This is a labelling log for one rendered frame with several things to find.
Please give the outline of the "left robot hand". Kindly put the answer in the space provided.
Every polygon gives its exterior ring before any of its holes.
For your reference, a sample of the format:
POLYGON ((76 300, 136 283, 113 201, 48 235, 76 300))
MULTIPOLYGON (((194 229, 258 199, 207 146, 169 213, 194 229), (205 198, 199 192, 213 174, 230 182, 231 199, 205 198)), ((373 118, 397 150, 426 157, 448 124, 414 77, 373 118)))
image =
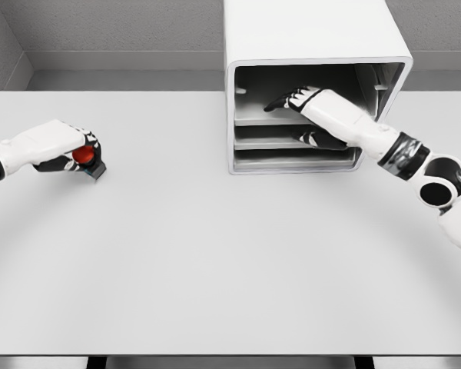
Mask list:
POLYGON ((47 137, 53 137, 54 142, 61 144, 61 154, 58 157, 44 161, 38 165, 32 165, 36 171, 42 173, 82 171, 74 161, 72 152, 85 145, 101 145, 92 131, 77 128, 59 120, 50 121, 34 127, 32 131, 42 133, 47 137))

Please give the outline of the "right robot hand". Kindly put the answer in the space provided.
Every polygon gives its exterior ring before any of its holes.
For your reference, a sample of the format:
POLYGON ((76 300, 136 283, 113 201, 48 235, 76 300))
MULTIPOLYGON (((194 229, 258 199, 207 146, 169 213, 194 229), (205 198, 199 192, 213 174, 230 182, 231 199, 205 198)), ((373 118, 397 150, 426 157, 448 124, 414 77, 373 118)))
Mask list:
POLYGON ((271 112, 287 108, 300 113, 312 126, 305 131, 295 131, 293 139, 313 148, 344 151, 353 142, 354 123, 363 111, 330 89, 311 86, 295 88, 280 96, 265 108, 271 112))

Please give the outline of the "red button load switch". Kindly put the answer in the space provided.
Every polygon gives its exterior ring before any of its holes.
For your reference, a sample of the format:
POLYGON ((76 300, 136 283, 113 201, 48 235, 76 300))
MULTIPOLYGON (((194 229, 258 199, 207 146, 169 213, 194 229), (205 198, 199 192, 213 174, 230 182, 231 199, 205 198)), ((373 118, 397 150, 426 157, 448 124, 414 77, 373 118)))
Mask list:
POLYGON ((106 165, 101 158, 101 146, 85 145, 72 152, 74 161, 86 174, 96 181, 105 173, 106 165))

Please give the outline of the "white tabletop storage cabinet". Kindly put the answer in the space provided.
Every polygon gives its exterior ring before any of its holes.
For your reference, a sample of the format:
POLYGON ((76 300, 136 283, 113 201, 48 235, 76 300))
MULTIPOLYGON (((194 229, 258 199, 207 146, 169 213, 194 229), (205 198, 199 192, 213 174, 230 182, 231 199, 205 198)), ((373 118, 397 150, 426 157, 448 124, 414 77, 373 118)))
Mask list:
POLYGON ((227 156, 232 174, 354 171, 358 148, 315 149, 289 109, 265 107, 294 88, 329 88, 377 121, 413 67, 386 0, 224 0, 227 156))

